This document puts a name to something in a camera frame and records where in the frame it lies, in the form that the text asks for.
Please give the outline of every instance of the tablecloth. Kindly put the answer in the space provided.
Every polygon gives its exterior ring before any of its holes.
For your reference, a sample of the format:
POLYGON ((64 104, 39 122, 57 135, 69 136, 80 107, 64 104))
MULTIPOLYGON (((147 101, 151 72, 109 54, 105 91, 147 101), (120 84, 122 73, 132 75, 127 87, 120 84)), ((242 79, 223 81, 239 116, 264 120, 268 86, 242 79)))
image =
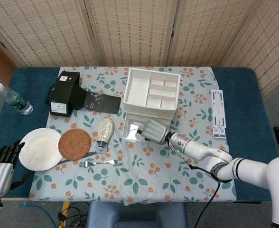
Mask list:
MULTIPOLYGON (((217 81, 208 67, 150 67, 149 69, 181 74, 178 109, 171 121, 171 129, 185 133, 206 146, 229 150, 226 140, 212 137, 212 109, 210 90, 218 89, 217 81)), ((80 72, 80 86, 87 91, 124 96, 128 67, 61 67, 80 72)), ((37 171, 30 191, 32 200, 115 201, 125 205, 166 201, 208 201, 217 182, 202 171, 193 171, 173 151, 152 142, 131 143, 120 138, 125 112, 123 103, 118 115, 95 111, 73 111, 70 118, 49 115, 46 127, 60 133, 80 128, 87 131, 94 142, 97 127, 108 116, 115 121, 114 134, 108 151, 89 161, 118 159, 115 165, 95 165, 78 168, 78 161, 57 165, 47 171, 37 171)), ((208 159, 192 165, 204 167, 208 159)), ((221 184, 217 201, 236 200, 234 182, 221 184)))

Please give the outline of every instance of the woven placemat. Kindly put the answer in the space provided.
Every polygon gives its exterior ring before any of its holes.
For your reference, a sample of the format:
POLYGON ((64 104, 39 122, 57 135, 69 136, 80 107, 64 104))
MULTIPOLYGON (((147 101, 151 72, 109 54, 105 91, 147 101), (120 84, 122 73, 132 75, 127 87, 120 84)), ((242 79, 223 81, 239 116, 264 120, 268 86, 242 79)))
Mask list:
POLYGON ((65 132, 59 139, 60 154, 68 160, 78 160, 90 150, 90 135, 82 129, 72 129, 65 132))

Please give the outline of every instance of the mayonnaise bottle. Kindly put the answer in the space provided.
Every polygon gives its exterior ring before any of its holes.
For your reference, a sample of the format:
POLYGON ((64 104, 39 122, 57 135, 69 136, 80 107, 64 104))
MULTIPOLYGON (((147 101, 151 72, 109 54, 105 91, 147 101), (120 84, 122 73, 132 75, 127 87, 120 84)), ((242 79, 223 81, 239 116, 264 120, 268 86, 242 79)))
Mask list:
POLYGON ((105 151, 108 147, 108 142, 114 131, 114 121, 105 117, 100 125, 98 126, 97 131, 97 143, 96 149, 99 151, 105 151))

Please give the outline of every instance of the black cardboard box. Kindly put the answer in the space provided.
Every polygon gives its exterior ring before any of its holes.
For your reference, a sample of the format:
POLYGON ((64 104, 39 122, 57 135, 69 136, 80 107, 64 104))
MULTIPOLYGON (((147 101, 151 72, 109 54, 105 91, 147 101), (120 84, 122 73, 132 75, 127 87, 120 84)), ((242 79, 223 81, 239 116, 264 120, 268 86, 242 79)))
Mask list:
POLYGON ((69 117, 73 109, 82 108, 117 114, 121 98, 106 94, 87 92, 79 84, 79 73, 63 71, 54 83, 50 96, 50 113, 69 117))

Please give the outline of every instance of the paper plate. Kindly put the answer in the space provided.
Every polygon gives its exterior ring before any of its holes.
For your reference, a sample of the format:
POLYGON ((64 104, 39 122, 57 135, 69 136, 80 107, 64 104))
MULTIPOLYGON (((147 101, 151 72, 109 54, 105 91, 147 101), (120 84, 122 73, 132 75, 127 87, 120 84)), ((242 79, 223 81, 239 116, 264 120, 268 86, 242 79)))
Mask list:
POLYGON ((29 132, 20 143, 25 143, 19 154, 23 166, 33 171, 44 171, 57 165, 63 158, 58 150, 61 134, 49 128, 29 132))

